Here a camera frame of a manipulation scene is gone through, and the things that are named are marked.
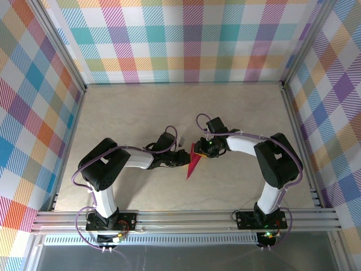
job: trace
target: plaid wall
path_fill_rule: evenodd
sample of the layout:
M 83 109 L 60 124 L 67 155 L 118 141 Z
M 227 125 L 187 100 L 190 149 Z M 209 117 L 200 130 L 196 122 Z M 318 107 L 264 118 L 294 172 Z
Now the plaid wall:
M 80 91 L 25 0 L 0 1 L 0 270 L 19 270 Z
M 279 81 L 321 1 L 43 0 L 43 4 L 84 79 L 107 84 Z
M 339 0 L 291 83 L 316 177 L 361 270 L 361 2 Z

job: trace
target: metal frame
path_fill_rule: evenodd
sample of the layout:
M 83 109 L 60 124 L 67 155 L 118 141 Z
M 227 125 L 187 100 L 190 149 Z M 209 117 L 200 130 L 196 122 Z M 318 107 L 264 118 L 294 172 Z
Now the metal frame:
M 296 118 L 296 112 L 294 108 L 291 106 L 291 98 L 289 96 L 289 86 L 284 86 L 280 84 L 281 94 L 284 99 L 284 103 L 287 109 L 287 113 L 289 116 L 289 120 L 291 122 L 291 126 L 293 129 L 293 133 L 296 137 L 297 147 L 300 150 L 301 159 L 303 162 L 303 166 L 305 168 L 306 175 L 310 181 L 311 189 L 318 196 L 318 200 L 321 207 L 325 207 L 325 200 L 322 196 L 321 189 L 316 180 L 315 171 L 310 163 L 310 158 L 307 152 L 305 141 L 302 139 L 302 133 L 300 130 L 300 124 Z M 333 250 L 333 254 L 335 256 L 338 268 L 343 271 L 352 271 L 356 270 L 355 262 L 351 257 L 351 252 L 346 244 L 346 239 L 342 231 L 328 231 L 328 237 L 330 240 L 330 244 Z
M 284 85 L 288 86 L 292 78 L 296 75 L 299 70 L 302 62 L 305 60 L 307 53 L 310 51 L 312 45 L 314 44 L 318 34 L 320 33 L 322 26 L 324 25 L 328 15 L 331 13 L 333 7 L 335 6 L 337 0 L 324 0 L 322 7 L 320 8 L 314 22 L 311 25 L 311 28 L 305 38 L 305 41 L 302 44 L 302 47 L 298 54 L 296 55 L 294 61 L 292 61 L 289 71 L 284 80 Z
M 289 96 L 289 91 L 286 89 L 282 83 L 280 83 L 280 91 L 281 95 L 287 110 L 287 114 L 289 117 L 289 121 L 291 123 L 291 127 L 293 130 L 293 134 L 296 138 L 296 144 L 300 151 L 301 160 L 303 162 L 304 171 L 306 172 L 307 179 L 309 180 L 310 187 L 312 189 L 316 190 L 316 193 L 318 194 L 318 198 L 320 200 L 321 207 L 325 207 L 325 201 L 321 194 L 321 189 L 318 185 L 318 182 L 316 180 L 316 175 L 313 166 L 310 163 L 309 154 L 307 152 L 305 141 L 302 139 L 302 133 L 300 130 L 300 124 L 297 121 L 296 118 L 296 112 L 294 111 L 293 107 L 291 106 L 291 98 Z
M 136 212 L 137 225 L 129 234 L 200 234 L 200 233 L 248 233 L 264 230 L 237 230 L 231 218 L 234 210 L 204 211 L 132 211 Z M 341 230 L 336 211 L 333 208 L 291 209 L 293 216 L 292 231 L 335 231 Z M 39 212 L 35 219 L 32 234 L 74 234 L 77 212 Z M 85 231 L 86 212 L 78 218 L 78 226 Z M 111 231 L 96 233 L 117 234 Z
M 86 83 L 83 77 L 81 76 L 78 68 L 76 67 L 72 57 L 70 56 L 58 31 L 56 30 L 54 24 L 49 18 L 49 15 L 46 12 L 41 0 L 27 0 L 27 3 L 31 7 L 36 18 L 38 19 L 43 29 L 45 30 L 46 36 L 51 41 L 51 44 L 54 46 L 55 50 L 59 53 L 61 60 L 63 61 L 64 65 L 72 75 L 78 88 L 82 89 L 83 92 L 85 92 Z
M 33 271 L 37 269 L 44 240 L 45 235 L 43 234 L 30 235 L 27 250 L 25 252 L 25 255 L 28 255 L 28 257 L 25 257 L 26 261 L 23 270 Z
M 83 94 L 81 94 L 80 96 L 80 100 L 79 100 L 79 106 L 78 106 L 78 111 L 77 114 L 75 116 L 75 121 L 72 124 L 72 127 L 70 128 L 70 135 L 69 135 L 69 140 L 68 143 L 65 145 L 65 150 L 64 150 L 64 158 L 63 161 L 61 162 L 61 167 L 60 167 L 60 172 L 59 175 L 57 176 L 56 180 L 55 180 L 55 187 L 53 187 L 51 193 L 50 193 L 50 200 L 49 200 L 49 204 L 47 206 L 47 210 L 51 211 L 54 207 L 54 201 L 59 193 L 60 187 L 61 187 L 61 182 L 63 180 L 63 176 L 64 176 L 64 172 L 65 172 L 65 167 L 67 166 L 68 163 L 68 159 L 70 156 L 70 150 L 72 148 L 73 145 L 73 141 L 74 141 L 74 137 L 75 137 L 75 133 L 78 127 L 78 123 L 79 123 L 79 119 L 80 119 L 80 114 L 81 114 L 81 110 L 83 108 L 84 105 L 84 100 L 85 100 L 85 96 L 86 96 L 86 92 L 84 92 Z

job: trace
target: purple cable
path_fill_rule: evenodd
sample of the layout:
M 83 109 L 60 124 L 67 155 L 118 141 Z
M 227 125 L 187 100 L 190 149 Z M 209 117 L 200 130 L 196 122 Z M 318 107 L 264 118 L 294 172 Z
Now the purple cable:
M 108 151 L 102 153 L 101 155 L 97 156 L 96 158 L 90 160 L 89 162 L 85 163 L 83 166 L 81 166 L 77 171 L 75 171 L 75 173 L 73 174 L 72 176 L 72 182 L 73 184 L 75 184 L 76 186 L 80 186 L 80 187 L 85 187 L 87 189 L 90 189 L 91 190 L 91 195 L 93 197 L 93 201 L 94 201 L 94 204 L 97 205 L 97 202 L 96 202 L 96 199 L 95 199 L 95 195 L 94 195 L 94 192 L 92 190 L 91 187 L 87 186 L 87 185 L 82 185 L 80 183 L 77 183 L 75 181 L 75 177 L 79 174 L 79 172 L 81 172 L 82 170 L 84 170 L 86 167 L 88 167 L 89 165 L 91 165 L 92 163 L 98 161 L 99 159 L 103 158 L 104 156 L 108 155 L 108 154 L 111 154 L 112 152 L 116 151 L 116 150 L 120 150 L 120 149 L 123 149 L 123 150 L 126 150 L 127 148 L 130 148 L 132 150 L 137 150 L 137 151 L 143 151 L 143 152 L 147 152 L 149 154 L 161 154 L 163 152 L 166 152 L 166 151 L 169 151 L 174 145 L 177 144 L 177 138 L 178 138 L 178 131 L 177 129 L 172 126 L 172 125 L 168 125 L 166 128 L 165 128 L 165 132 L 169 129 L 169 128 L 172 128 L 174 129 L 175 131 L 175 137 L 174 137 L 174 141 L 172 143 L 172 145 L 170 145 L 170 147 L 166 148 L 165 150 L 162 150 L 162 151 L 148 151 L 148 150 L 145 150 L 145 149 L 142 149 L 142 148 L 137 148 L 137 147 L 133 147 L 133 146 L 117 146 L 117 147 L 114 147 L 114 148 L 111 148 L 109 149 Z
M 78 218 L 79 218 L 79 215 L 82 211 L 86 210 L 86 209 L 91 209 L 91 210 L 94 210 L 95 208 L 94 207 L 90 207 L 90 206 L 86 206 L 86 207 L 83 207 L 79 210 L 79 212 L 77 212 L 77 215 L 75 216 L 75 229 L 77 230 L 80 238 L 85 242 L 87 243 L 89 246 L 91 246 L 92 248 L 95 248 L 96 250 L 103 250 L 102 248 L 100 247 L 97 247 L 95 245 L 93 245 L 92 243 L 88 242 L 85 237 L 80 233 L 80 230 L 79 230 L 79 227 L 78 227 Z
M 281 192 L 280 194 L 280 197 L 277 201 L 277 205 L 280 205 L 287 189 L 291 186 L 294 186 L 294 185 L 297 185 L 299 184 L 301 181 L 302 181 L 302 178 L 303 178 L 303 173 L 302 173 L 302 167 L 300 165 L 300 163 L 298 162 L 297 158 L 293 155 L 293 153 L 291 153 L 291 151 L 289 149 L 287 149 L 282 143 L 274 140 L 273 138 L 270 138 L 270 137 L 264 137 L 264 136 L 258 136 L 256 134 L 248 134 L 248 133 L 211 133 L 209 131 L 207 131 L 206 129 L 203 129 L 202 126 L 199 124 L 198 122 L 198 118 L 200 116 L 205 116 L 207 117 L 209 120 L 211 120 L 211 118 L 207 115 L 207 114 L 204 114 L 204 113 L 200 113 L 197 115 L 197 118 L 196 118 L 196 123 L 197 123 L 197 126 L 199 127 L 199 129 L 201 129 L 204 133 L 206 134 L 210 134 L 211 136 L 226 136 L 226 135 L 230 135 L 230 136 L 242 136 L 242 137 L 249 137 L 249 138 L 255 138 L 255 139 L 262 139 L 262 140 L 269 140 L 269 141 L 272 141 L 274 144 L 280 146 L 291 158 L 292 160 L 295 162 L 296 166 L 297 166 L 297 169 L 298 169 L 298 172 L 299 172 L 299 175 L 298 175 L 298 179 L 296 182 L 292 182 L 292 183 L 289 183 L 287 185 L 284 186 L 284 190 Z

